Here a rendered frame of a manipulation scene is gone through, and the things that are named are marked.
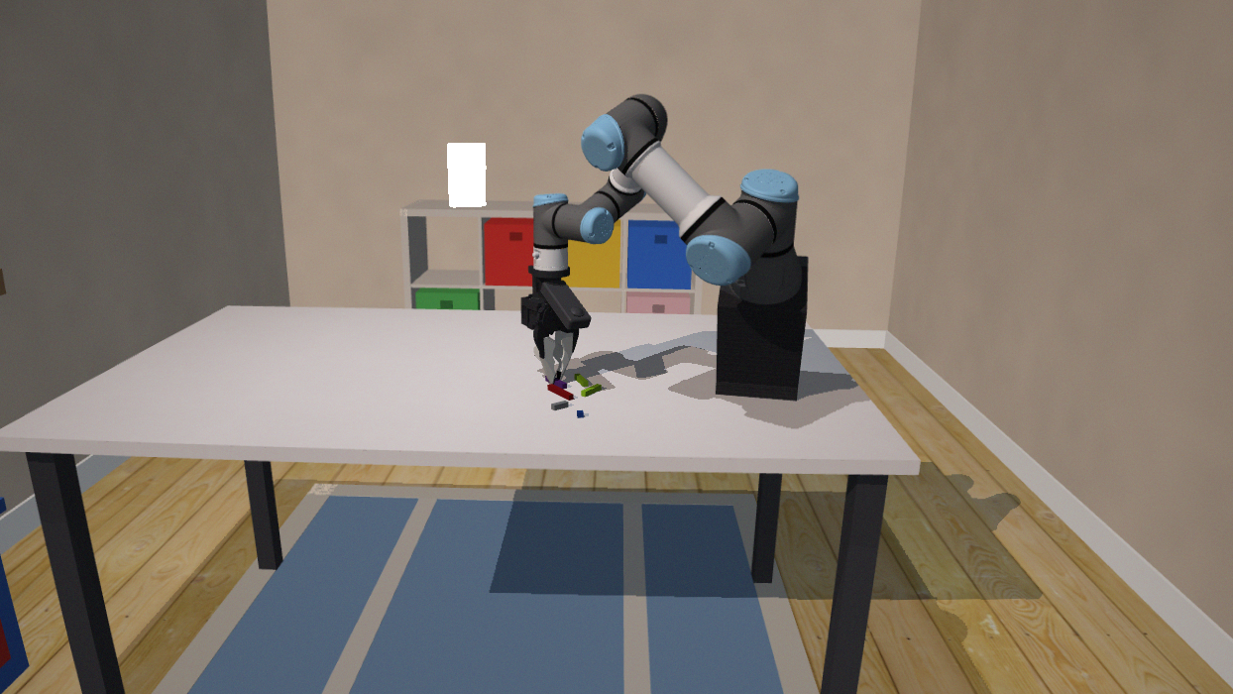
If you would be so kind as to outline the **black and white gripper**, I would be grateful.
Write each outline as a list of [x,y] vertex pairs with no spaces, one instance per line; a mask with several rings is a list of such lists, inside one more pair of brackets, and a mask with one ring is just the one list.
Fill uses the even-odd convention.
[[[534,267],[526,267],[526,272],[531,274],[531,295],[522,297],[522,325],[531,329],[531,339],[536,344],[534,355],[541,359],[544,372],[550,385],[554,385],[555,377],[559,380],[563,377],[578,340],[578,329],[566,329],[540,290],[544,281],[561,281],[570,277],[570,267],[563,272],[539,272]],[[554,335],[554,332],[555,340],[549,337]],[[557,374],[554,371],[554,357],[559,361]]]

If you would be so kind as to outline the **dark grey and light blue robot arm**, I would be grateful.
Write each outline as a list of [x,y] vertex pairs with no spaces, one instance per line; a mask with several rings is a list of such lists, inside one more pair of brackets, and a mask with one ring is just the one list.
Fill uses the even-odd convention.
[[[567,194],[535,194],[531,267],[563,272],[568,240],[610,240],[616,221],[650,194],[679,226],[686,259],[697,277],[729,285],[746,302],[790,300],[801,286],[794,248],[795,179],[780,171],[753,171],[743,176],[734,203],[707,194],[661,147],[668,121],[665,106],[647,92],[633,96],[600,115],[581,138],[591,166],[612,171],[605,186],[583,203],[568,203]],[[544,281],[540,292],[567,330],[591,325],[591,314],[565,281]]]

